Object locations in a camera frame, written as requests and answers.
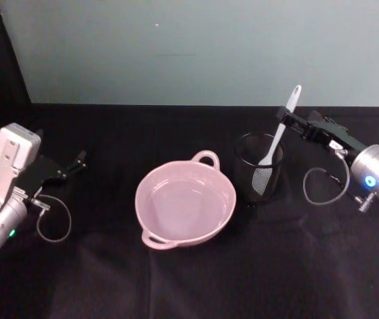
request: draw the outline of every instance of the light blue wall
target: light blue wall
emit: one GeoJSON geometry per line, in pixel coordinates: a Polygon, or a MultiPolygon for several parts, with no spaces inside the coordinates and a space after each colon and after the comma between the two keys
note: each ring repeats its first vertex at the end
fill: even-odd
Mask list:
{"type": "Polygon", "coordinates": [[[33,102],[379,106],[379,0],[0,0],[33,102]]]}

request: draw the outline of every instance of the white cable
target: white cable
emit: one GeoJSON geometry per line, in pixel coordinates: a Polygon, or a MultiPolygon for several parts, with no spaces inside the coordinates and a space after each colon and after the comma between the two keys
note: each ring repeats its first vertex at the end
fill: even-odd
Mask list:
{"type": "Polygon", "coordinates": [[[39,197],[46,197],[46,198],[50,198],[50,199],[54,199],[55,201],[58,201],[65,208],[67,215],[68,215],[68,220],[70,221],[70,223],[68,224],[68,231],[63,237],[61,237],[60,239],[50,239],[50,238],[44,236],[41,232],[41,229],[40,229],[41,219],[45,213],[45,210],[42,210],[42,212],[39,215],[39,218],[37,219],[37,223],[36,223],[37,233],[39,234],[40,237],[42,237],[48,243],[60,243],[62,241],[65,241],[71,233],[71,213],[70,213],[70,210],[68,209],[67,205],[65,205],[64,202],[61,201],[59,198],[56,198],[56,197],[53,197],[50,195],[43,195],[43,194],[39,194],[39,197]]]}
{"type": "Polygon", "coordinates": [[[338,194],[335,198],[333,198],[333,199],[331,199],[329,201],[323,201],[323,202],[313,201],[313,200],[311,200],[309,198],[308,193],[307,193],[307,178],[308,178],[308,175],[310,173],[312,173],[313,171],[323,171],[323,172],[326,172],[326,170],[323,169],[323,168],[321,168],[321,167],[314,167],[314,168],[311,168],[310,170],[308,170],[307,173],[305,174],[305,177],[303,178],[303,193],[305,194],[305,198],[307,199],[307,201],[309,203],[311,203],[312,205],[317,205],[317,206],[329,205],[331,203],[334,203],[335,201],[338,201],[348,191],[349,182],[350,182],[349,166],[345,162],[345,160],[344,160],[343,157],[338,157],[338,159],[340,159],[343,162],[343,164],[344,164],[344,168],[346,170],[346,183],[344,184],[343,190],[340,192],[340,194],[338,194]]]}

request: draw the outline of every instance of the bowl handle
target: bowl handle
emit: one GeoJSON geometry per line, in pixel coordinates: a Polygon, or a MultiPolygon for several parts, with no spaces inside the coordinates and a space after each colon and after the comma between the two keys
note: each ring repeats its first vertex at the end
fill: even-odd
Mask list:
{"type": "Polygon", "coordinates": [[[191,161],[200,161],[202,158],[210,158],[213,161],[213,167],[218,171],[221,170],[221,166],[219,164],[219,158],[215,152],[204,150],[196,153],[191,161]]]}
{"type": "Polygon", "coordinates": [[[158,249],[160,251],[164,251],[166,249],[172,249],[178,246],[177,242],[174,242],[174,241],[165,242],[163,239],[157,239],[155,235],[151,234],[147,230],[142,231],[142,241],[148,247],[153,248],[153,249],[158,249]]]}

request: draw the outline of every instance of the black tablecloth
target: black tablecloth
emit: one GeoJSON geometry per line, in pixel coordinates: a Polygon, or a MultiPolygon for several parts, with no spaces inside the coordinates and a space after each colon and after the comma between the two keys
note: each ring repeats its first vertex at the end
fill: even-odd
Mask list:
{"type": "MultiPolygon", "coordinates": [[[[366,145],[379,144],[379,108],[317,110],[366,145]]],[[[86,149],[89,162],[65,186],[45,190],[69,206],[71,237],[52,245],[33,231],[18,231],[0,251],[0,318],[378,319],[379,202],[367,214],[349,197],[326,207],[309,205],[301,187],[305,172],[313,166],[338,170],[339,163],[288,130],[287,162],[271,203],[238,202],[226,228],[196,247],[151,251],[142,244],[134,194],[150,170],[212,150],[231,178],[235,139],[273,133],[276,111],[2,109],[0,127],[18,122],[44,129],[42,154],[66,165],[86,149]]],[[[328,193],[326,186],[318,189],[328,193]]]]}

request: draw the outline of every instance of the black mesh cup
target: black mesh cup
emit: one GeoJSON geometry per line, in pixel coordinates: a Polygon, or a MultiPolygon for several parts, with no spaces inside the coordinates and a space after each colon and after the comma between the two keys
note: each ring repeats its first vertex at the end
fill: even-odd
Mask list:
{"type": "Polygon", "coordinates": [[[248,203],[268,201],[274,194],[284,160],[282,143],[277,146],[271,165],[259,165],[268,154],[273,138],[269,134],[250,133],[235,143],[233,184],[238,198],[248,203]]]}

